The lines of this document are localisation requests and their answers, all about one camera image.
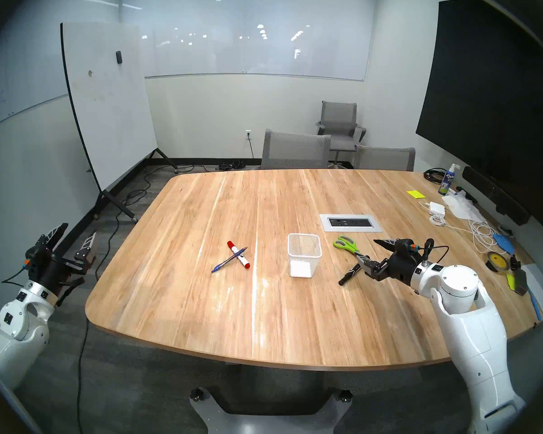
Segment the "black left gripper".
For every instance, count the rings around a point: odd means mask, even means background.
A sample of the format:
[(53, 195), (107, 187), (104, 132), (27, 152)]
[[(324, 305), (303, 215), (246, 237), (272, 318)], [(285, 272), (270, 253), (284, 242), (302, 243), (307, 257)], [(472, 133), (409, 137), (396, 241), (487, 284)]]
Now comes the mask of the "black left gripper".
[(84, 283), (84, 273), (91, 269), (96, 259), (93, 246), (97, 231), (84, 240), (72, 260), (53, 253), (67, 228), (68, 224), (60, 224), (42, 234), (40, 244), (30, 247), (25, 253), (29, 279), (55, 295), (57, 307), (62, 305), (74, 289)]

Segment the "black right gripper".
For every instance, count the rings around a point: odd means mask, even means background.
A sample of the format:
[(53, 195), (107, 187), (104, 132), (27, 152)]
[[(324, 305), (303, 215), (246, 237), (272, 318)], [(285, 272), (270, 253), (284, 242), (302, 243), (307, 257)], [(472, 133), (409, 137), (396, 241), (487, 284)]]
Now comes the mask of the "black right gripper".
[(410, 238), (374, 239), (374, 243), (389, 250), (392, 255), (382, 262), (361, 258), (361, 268), (365, 275), (376, 281), (392, 278), (410, 284), (414, 271), (423, 261), (420, 247)]

